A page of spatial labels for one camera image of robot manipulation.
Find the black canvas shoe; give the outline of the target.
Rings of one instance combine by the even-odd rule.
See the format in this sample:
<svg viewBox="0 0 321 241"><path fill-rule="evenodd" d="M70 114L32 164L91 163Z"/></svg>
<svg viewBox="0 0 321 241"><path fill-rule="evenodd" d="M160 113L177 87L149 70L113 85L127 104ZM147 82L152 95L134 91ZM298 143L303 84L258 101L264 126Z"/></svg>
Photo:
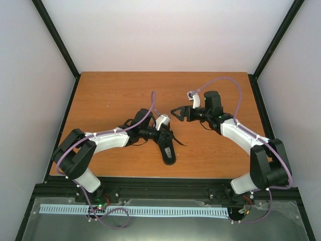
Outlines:
<svg viewBox="0 0 321 241"><path fill-rule="evenodd" d="M165 142L165 143L159 143L159 141L157 141L157 145L160 149L163 162L166 165L173 165L176 162L176 155L174 151L173 141Z"/></svg>

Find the black shoelace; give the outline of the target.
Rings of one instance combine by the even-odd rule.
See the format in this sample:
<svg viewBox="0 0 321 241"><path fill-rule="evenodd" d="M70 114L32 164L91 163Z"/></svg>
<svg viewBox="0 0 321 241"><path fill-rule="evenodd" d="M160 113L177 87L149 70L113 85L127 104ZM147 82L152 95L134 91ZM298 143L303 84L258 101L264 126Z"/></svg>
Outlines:
<svg viewBox="0 0 321 241"><path fill-rule="evenodd" d="M186 146L185 144L183 144L182 142L180 142L180 141L175 137L173 131L170 131L170 134L171 134L171 138L172 138L175 142L177 142L177 143L178 143L179 145L181 145L181 146Z"/></svg>

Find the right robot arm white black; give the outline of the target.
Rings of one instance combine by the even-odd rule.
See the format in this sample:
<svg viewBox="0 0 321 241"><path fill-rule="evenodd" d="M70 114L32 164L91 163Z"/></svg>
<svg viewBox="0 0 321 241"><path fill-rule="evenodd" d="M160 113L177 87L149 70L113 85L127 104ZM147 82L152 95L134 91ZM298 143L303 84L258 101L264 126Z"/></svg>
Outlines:
<svg viewBox="0 0 321 241"><path fill-rule="evenodd" d="M188 92L188 98L193 104L171 110L173 116L182 122L208 123L210 130L232 140L250 157L249 172L233 179L225 187L228 202L235 203L242 194L250 191L291 186L291 170L281 140L260 136L224 112L221 97L216 91L204 93L204 106L200 105L196 92Z"/></svg>

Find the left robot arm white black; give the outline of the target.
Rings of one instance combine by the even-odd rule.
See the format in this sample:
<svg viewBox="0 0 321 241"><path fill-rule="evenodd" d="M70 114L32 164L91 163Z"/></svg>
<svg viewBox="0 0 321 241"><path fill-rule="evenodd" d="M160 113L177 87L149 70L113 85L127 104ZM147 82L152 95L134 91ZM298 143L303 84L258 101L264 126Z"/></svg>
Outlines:
<svg viewBox="0 0 321 241"><path fill-rule="evenodd" d="M104 197L104 189L100 180L89 169L93 155L135 145L140 139L153 140L160 149L163 162L172 165L176 162L176 155L170 120L166 114L154 117L151 111L142 108L133 119L128 119L111 131L95 134L74 129L53 152L52 161L67 178L87 191L88 198L99 202Z"/></svg>

